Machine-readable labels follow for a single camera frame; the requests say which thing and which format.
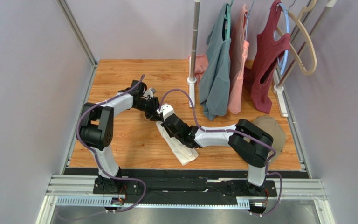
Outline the white cloth napkin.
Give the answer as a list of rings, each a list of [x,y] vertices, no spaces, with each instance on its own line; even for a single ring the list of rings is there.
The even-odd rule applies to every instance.
[[[164,127],[162,127],[162,122],[157,121],[156,126],[162,138],[166,141],[169,148],[182,166],[185,166],[186,164],[197,159],[199,154],[195,148],[188,148],[183,145],[178,139],[170,137]]]

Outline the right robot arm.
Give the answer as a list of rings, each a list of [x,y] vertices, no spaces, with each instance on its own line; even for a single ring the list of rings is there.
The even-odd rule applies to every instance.
[[[247,189],[252,194],[262,192],[271,158],[276,154],[273,137],[246,119],[227,127],[189,126],[176,114],[162,123],[169,140],[185,149],[209,146],[231,147],[247,164]]]

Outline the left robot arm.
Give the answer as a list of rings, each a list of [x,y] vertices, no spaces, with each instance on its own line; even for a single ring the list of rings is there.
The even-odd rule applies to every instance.
[[[133,80],[131,87],[121,90],[117,95],[99,103],[87,102],[76,127],[76,138],[94,157],[98,167],[94,193],[116,194],[124,189],[124,179],[116,163],[111,142],[114,132],[114,118],[131,108],[145,113],[147,119],[160,121],[157,109],[160,103],[154,88],[148,88],[141,81]]]

